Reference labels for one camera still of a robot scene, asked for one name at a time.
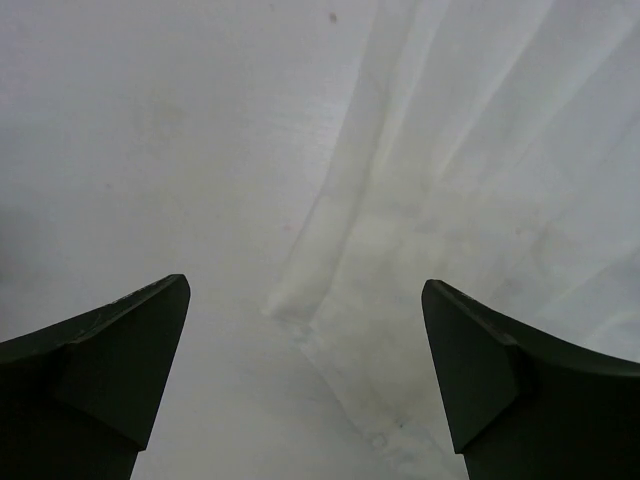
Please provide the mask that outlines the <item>white pleated skirt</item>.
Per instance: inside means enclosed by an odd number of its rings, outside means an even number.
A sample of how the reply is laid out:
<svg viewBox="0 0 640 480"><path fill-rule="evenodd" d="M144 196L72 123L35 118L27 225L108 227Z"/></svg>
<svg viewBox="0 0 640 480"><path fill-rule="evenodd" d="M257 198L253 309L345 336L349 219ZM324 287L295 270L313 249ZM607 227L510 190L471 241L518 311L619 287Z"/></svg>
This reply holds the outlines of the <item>white pleated skirt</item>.
<svg viewBox="0 0 640 480"><path fill-rule="evenodd" d="M409 479L463 479L424 329L441 279L639 357L639 5L383 1L266 306Z"/></svg>

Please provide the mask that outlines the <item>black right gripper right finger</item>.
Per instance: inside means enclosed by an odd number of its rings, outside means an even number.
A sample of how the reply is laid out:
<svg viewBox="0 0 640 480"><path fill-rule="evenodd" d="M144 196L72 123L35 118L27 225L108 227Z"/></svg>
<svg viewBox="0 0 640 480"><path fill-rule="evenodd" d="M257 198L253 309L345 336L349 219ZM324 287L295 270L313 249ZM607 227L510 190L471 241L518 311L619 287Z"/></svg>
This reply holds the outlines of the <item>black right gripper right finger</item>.
<svg viewBox="0 0 640 480"><path fill-rule="evenodd" d="M636 479L639 366L428 280L426 334L455 453L472 479Z"/></svg>

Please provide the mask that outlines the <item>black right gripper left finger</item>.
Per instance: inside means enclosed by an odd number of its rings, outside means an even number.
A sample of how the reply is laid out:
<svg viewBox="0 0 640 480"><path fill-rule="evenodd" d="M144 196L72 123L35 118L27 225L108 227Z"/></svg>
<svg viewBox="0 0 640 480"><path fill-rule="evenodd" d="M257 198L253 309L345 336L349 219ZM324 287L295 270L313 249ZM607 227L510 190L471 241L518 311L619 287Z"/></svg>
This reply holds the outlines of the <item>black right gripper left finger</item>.
<svg viewBox="0 0 640 480"><path fill-rule="evenodd" d="M185 324L172 274L1 344L1 476L128 479L149 443Z"/></svg>

